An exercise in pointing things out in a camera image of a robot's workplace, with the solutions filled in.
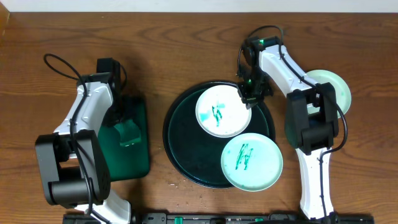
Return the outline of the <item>green scrub sponge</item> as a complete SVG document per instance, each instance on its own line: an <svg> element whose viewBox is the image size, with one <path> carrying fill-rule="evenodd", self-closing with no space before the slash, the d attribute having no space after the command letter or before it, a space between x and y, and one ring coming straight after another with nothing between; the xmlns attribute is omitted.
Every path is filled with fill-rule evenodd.
<svg viewBox="0 0 398 224"><path fill-rule="evenodd" d="M120 122L114 128L119 133L120 146L126 147L141 142L141 130L132 119Z"/></svg>

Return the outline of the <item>white plate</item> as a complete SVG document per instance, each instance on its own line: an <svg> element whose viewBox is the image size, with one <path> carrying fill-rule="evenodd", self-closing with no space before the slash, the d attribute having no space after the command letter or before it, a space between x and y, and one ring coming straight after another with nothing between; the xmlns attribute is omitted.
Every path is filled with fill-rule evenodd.
<svg viewBox="0 0 398 224"><path fill-rule="evenodd" d="M257 133L232 138L225 145L220 162L226 179L247 192L268 189L278 181L283 169L283 157L277 144Z"/></svg>
<svg viewBox="0 0 398 224"><path fill-rule="evenodd" d="M195 105L200 127L218 138L230 138L249 125L252 111L246 108L235 85L215 85L205 90Z"/></svg>
<svg viewBox="0 0 398 224"><path fill-rule="evenodd" d="M328 70L312 70L307 72L307 76L321 84L332 84L335 89L337 105L343 114L348 112L352 102L351 91L347 83L339 75Z"/></svg>

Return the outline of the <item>white plate top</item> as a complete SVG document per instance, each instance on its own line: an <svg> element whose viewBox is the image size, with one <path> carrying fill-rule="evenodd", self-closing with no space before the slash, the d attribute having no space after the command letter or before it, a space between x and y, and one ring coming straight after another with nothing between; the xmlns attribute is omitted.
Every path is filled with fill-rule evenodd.
<svg viewBox="0 0 398 224"><path fill-rule="evenodd" d="M312 70L307 72L307 76L321 84L332 84L335 89L337 105L343 114L348 112L352 102L351 91L347 83L339 75L328 70Z"/></svg>

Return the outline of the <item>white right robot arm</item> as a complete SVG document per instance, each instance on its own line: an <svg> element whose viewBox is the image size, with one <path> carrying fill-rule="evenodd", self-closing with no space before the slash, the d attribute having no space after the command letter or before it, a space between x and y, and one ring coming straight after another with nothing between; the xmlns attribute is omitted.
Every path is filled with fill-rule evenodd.
<svg viewBox="0 0 398 224"><path fill-rule="evenodd" d="M344 114L335 87L310 78L290 57L284 44L254 40L239 49L247 65L238 65L238 93L247 108L273 94L273 80L286 98L284 130L300 164L300 208L309 220L328 221L334 208L329 193L330 154Z"/></svg>

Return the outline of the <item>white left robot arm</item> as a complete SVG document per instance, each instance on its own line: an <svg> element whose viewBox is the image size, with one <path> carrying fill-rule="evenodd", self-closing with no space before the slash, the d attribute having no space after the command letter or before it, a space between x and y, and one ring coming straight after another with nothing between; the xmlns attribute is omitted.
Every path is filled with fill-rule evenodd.
<svg viewBox="0 0 398 224"><path fill-rule="evenodd" d="M67 117L35 142L44 197L100 223L131 223L131 204L111 190L111 176L98 140L107 111L120 94L114 72L83 75Z"/></svg>

